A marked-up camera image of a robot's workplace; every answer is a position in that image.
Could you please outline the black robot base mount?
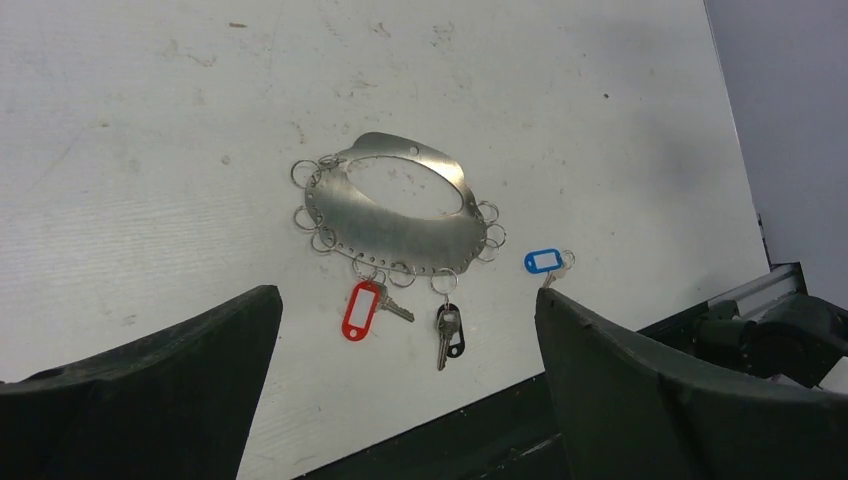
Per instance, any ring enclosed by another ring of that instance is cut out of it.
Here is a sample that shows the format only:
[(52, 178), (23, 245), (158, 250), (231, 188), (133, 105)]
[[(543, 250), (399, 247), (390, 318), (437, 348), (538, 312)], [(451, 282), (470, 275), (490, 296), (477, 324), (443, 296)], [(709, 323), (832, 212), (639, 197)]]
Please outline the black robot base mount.
[(759, 378), (785, 376), (812, 388), (847, 356), (847, 311), (821, 298), (787, 295), (758, 319), (707, 317), (693, 331), (694, 356)]

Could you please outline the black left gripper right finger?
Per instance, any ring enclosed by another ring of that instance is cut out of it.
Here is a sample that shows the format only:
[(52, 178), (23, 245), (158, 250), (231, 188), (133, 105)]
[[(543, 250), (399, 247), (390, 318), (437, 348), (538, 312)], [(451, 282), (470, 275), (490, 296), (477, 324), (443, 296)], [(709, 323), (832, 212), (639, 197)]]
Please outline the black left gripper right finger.
[(847, 398), (716, 366), (538, 292), (573, 479), (843, 479)]

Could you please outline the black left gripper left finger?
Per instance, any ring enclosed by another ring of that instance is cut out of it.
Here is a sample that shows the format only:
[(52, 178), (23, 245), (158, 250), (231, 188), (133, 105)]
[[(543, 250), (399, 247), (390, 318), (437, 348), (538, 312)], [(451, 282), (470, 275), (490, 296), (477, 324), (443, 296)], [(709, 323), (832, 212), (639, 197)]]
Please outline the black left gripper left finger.
[(1, 387), (5, 479), (233, 479), (278, 339), (277, 287)]

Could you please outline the steel oval key holder plate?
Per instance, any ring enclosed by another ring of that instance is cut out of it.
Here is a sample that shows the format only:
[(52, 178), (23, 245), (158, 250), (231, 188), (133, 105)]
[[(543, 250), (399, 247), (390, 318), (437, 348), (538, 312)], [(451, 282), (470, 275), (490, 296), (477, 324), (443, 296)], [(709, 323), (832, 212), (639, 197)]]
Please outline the steel oval key holder plate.
[[(444, 180), (460, 198), (458, 210), (415, 218), (378, 204), (352, 182), (356, 163), (390, 159), (415, 164)], [(355, 263), (418, 279), (462, 274), (475, 260), (489, 263), (507, 240), (497, 205), (476, 199), (460, 163), (411, 139), (368, 132), (345, 150), (295, 161), (289, 175), (303, 192), (293, 222), (310, 234), (313, 249), (321, 254), (339, 253)]]

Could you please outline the blue key tag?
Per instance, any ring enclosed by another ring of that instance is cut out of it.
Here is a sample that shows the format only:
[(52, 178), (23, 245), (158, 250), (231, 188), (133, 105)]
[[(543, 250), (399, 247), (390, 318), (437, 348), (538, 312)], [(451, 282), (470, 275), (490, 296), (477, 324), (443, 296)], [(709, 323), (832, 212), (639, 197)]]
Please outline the blue key tag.
[(524, 257), (524, 267), (531, 274), (542, 274), (564, 266), (562, 254), (556, 248), (535, 250)]

